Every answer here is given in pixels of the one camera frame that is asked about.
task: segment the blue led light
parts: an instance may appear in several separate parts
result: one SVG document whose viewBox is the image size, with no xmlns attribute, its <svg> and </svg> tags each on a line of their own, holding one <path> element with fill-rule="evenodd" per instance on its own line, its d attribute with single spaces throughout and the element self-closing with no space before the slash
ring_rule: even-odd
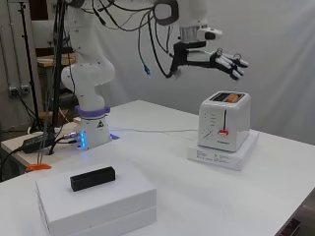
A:
<svg viewBox="0 0 315 236">
<path fill-rule="evenodd" d="M 85 134 L 81 133 L 81 147 L 86 148 Z"/>
</svg>

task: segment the white table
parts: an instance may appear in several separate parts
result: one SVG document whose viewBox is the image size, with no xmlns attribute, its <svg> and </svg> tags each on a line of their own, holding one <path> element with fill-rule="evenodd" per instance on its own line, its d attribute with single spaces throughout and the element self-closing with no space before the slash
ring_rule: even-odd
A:
<svg viewBox="0 0 315 236">
<path fill-rule="evenodd" d="M 112 109 L 108 123 L 138 130 L 196 130 L 198 117 L 135 101 Z M 36 179 L 106 161 L 132 162 L 157 187 L 158 222 L 128 236 L 274 236 L 315 186 L 315 147 L 276 136 L 260 133 L 249 162 L 237 172 L 188 160 L 187 148 L 197 138 L 193 131 L 115 134 L 121 139 L 63 160 L 51 157 L 51 170 L 1 184 L 1 235 L 44 235 Z"/>
</svg>

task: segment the orange object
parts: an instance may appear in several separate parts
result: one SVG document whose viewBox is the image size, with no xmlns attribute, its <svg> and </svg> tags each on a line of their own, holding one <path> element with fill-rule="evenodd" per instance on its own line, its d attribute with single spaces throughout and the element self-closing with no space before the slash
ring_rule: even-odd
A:
<svg viewBox="0 0 315 236">
<path fill-rule="evenodd" d="M 219 134 L 224 135 L 224 136 L 228 136 L 228 130 L 220 130 Z"/>
<path fill-rule="evenodd" d="M 237 94 L 232 94 L 228 99 L 227 102 L 229 103 L 235 103 L 239 98 L 239 95 Z"/>
<path fill-rule="evenodd" d="M 32 172 L 36 170 L 43 170 L 43 169 L 51 169 L 50 165 L 47 164 L 34 164 L 34 165 L 29 165 L 27 167 L 27 172 Z"/>
</svg>

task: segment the wall outlet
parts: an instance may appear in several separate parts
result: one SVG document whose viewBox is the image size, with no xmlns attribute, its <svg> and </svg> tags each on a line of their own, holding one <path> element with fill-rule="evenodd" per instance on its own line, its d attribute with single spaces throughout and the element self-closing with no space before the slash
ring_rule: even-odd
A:
<svg viewBox="0 0 315 236">
<path fill-rule="evenodd" d="M 9 95 L 11 97 L 16 97 L 17 95 L 19 95 L 19 89 L 16 87 L 9 87 Z"/>
<path fill-rule="evenodd" d="M 30 86 L 25 86 L 25 85 L 21 86 L 21 94 L 22 95 L 28 95 L 30 92 L 31 92 Z"/>
</svg>

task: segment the white toaster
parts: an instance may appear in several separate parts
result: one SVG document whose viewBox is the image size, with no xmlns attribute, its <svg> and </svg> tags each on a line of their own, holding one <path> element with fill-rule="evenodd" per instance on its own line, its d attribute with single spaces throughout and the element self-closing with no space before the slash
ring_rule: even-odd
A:
<svg viewBox="0 0 315 236">
<path fill-rule="evenodd" d="M 250 112 L 248 93 L 217 92 L 200 107 L 198 145 L 237 151 L 249 134 Z"/>
</svg>

